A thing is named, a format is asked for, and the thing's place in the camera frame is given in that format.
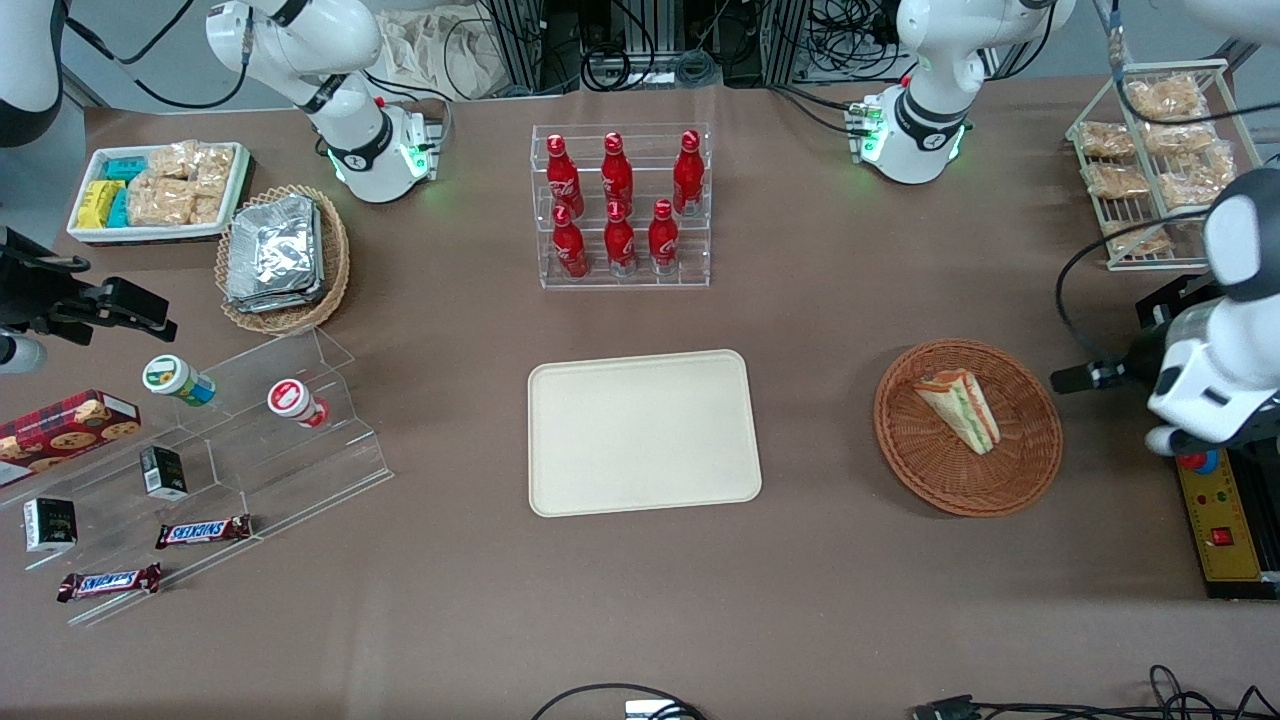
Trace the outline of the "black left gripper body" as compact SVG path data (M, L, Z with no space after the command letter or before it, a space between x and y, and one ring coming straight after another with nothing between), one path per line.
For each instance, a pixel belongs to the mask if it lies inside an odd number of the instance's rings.
M1125 354L1125 377L1151 393L1162 369L1171 320L1143 325Z

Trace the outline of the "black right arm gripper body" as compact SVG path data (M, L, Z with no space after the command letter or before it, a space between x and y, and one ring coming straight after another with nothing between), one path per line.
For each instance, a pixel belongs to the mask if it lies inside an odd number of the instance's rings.
M91 263L60 256L10 228L1 238L1 327L87 346L95 327L124 327L170 343L169 301L120 277L81 279Z

